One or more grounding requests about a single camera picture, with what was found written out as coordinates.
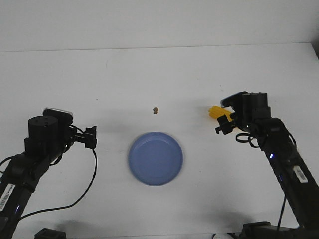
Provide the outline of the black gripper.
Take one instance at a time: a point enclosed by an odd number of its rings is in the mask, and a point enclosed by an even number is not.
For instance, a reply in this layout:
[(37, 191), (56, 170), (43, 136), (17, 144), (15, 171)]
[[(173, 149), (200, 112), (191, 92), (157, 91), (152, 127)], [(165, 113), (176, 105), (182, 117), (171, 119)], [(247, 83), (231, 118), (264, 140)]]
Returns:
[(85, 148), (95, 149), (97, 145), (97, 127), (93, 126), (91, 128), (86, 128), (82, 131), (78, 127), (73, 127), (75, 133), (73, 136), (74, 142), (79, 142), (84, 144)]
[(219, 134), (220, 132), (223, 135), (230, 134), (233, 131), (233, 129), (235, 129), (237, 127), (236, 123), (234, 121), (229, 121), (228, 120), (227, 115), (219, 116), (217, 118), (217, 122), (219, 124), (219, 127), (217, 127), (215, 129), (215, 132), (217, 134)]

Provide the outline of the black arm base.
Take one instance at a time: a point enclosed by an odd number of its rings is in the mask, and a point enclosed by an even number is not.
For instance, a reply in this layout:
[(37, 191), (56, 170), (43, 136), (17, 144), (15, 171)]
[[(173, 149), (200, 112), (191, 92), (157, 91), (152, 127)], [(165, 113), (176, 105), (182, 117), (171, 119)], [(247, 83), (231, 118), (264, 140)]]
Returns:
[(66, 239), (63, 231), (43, 228), (34, 235), (34, 239)]
[(239, 235), (240, 239), (302, 239), (307, 237), (303, 229), (277, 227), (270, 222), (244, 224)]

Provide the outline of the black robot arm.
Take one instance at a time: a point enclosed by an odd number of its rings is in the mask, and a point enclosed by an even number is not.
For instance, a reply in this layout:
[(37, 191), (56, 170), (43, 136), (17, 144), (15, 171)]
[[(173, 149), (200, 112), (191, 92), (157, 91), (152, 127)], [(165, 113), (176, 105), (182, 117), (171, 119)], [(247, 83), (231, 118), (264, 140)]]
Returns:
[(319, 230), (319, 187), (298, 153), (296, 142), (279, 118), (271, 116), (267, 93), (238, 92), (221, 100), (222, 108), (231, 107), (230, 118), (218, 117), (216, 132), (229, 134), (238, 128), (257, 141), (305, 232)]
[(81, 130), (73, 126), (71, 114), (54, 110), (28, 120), (24, 152), (4, 159), (8, 166), (0, 178), (2, 239), (12, 238), (18, 223), (26, 217), (23, 212), (41, 177), (75, 142), (95, 150), (96, 126)]

